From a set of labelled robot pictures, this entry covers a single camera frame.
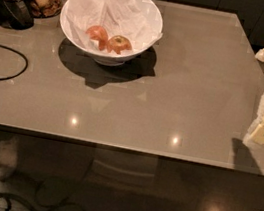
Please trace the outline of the red apple piece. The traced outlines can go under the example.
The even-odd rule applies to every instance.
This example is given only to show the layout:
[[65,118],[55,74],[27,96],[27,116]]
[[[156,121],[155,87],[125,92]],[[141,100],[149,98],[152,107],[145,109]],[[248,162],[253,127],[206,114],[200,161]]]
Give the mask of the red apple piece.
[[86,30],[86,33],[92,40],[96,40],[98,42],[99,50],[104,51],[107,49],[109,35],[104,27],[99,25],[90,26],[89,29]]
[[108,40],[107,43],[107,51],[108,53],[114,51],[117,54],[121,54],[122,51],[131,50],[131,42],[124,36],[117,35],[113,36]]

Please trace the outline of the white shoe under table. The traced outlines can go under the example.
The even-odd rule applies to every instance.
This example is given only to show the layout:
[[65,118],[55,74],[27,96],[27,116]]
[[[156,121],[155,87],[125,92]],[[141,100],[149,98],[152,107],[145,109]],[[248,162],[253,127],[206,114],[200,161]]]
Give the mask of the white shoe under table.
[[18,162],[18,145],[17,138],[0,141],[0,181],[9,178],[17,167]]

